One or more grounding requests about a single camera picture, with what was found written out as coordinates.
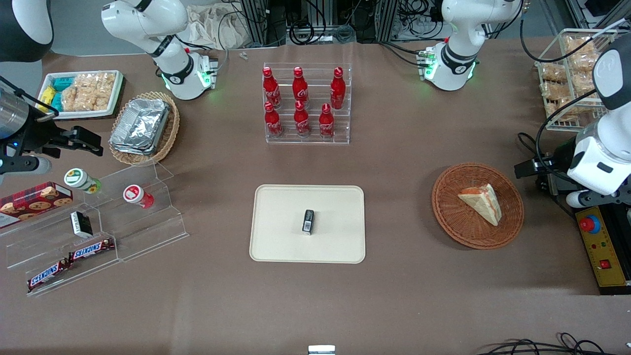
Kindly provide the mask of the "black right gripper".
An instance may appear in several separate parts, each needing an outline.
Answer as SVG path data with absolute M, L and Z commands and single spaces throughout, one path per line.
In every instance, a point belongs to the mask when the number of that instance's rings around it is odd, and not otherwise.
M 73 126 L 70 130 L 62 130 L 54 121 L 38 122 L 45 114 L 38 108 L 29 107 L 29 112 L 19 113 L 7 107 L 1 108 L 1 125 L 6 126 L 5 117 L 16 116 L 25 118 L 22 128 L 14 129 L 12 135 L 5 135 L 8 128 L 1 128 L 1 154 L 19 156 L 25 152 L 48 155 L 52 158 L 61 157 L 61 149 L 83 150 L 101 157 L 104 148 L 101 146 L 101 136 L 81 126 Z M 58 136 L 66 141 L 53 141 Z

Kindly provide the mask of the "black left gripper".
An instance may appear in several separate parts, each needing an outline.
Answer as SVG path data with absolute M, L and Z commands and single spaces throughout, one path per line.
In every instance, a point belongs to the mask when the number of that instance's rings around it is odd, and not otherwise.
M 568 170 L 574 159 L 575 139 L 568 139 L 559 144 L 552 153 L 542 151 L 542 171 L 538 159 L 529 159 L 514 165 L 516 179 L 533 176 L 555 175 L 559 179 L 573 180 L 568 176 Z

